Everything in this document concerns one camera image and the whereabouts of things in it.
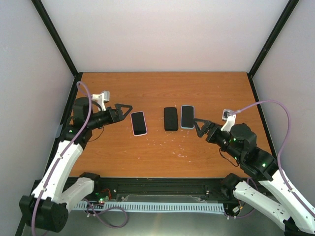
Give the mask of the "black phone case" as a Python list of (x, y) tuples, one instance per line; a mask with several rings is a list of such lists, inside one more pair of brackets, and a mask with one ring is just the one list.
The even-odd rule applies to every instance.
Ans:
[(164, 108), (164, 130), (177, 131), (178, 127), (178, 113), (176, 107)]

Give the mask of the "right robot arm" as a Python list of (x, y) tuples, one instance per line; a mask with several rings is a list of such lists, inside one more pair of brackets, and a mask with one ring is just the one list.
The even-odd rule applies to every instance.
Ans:
[(206, 141), (219, 146), (233, 157), (238, 166), (252, 179), (266, 188), (274, 197), (270, 199), (251, 187), (237, 175), (230, 173), (221, 181), (221, 192), (228, 199), (249, 204), (274, 223), (286, 236), (313, 236), (315, 234), (315, 208), (286, 185), (277, 160), (257, 146), (257, 135), (245, 124), (236, 124), (235, 116), (224, 125), (209, 120), (194, 119), (198, 137), (206, 135)]

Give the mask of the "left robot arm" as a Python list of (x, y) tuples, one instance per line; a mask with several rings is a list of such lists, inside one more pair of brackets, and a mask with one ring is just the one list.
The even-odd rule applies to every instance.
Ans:
[(19, 202), (23, 219), (32, 229), (58, 233), (80, 201), (87, 195), (97, 198), (102, 194), (102, 185), (97, 182), (100, 176), (93, 173), (83, 173), (72, 186), (67, 189), (64, 186), (93, 130), (123, 121), (132, 111), (131, 105), (115, 104), (111, 108), (105, 107), (104, 102), (99, 94), (74, 101), (73, 123), (61, 132), (55, 157), (47, 172), (32, 193), (23, 196)]

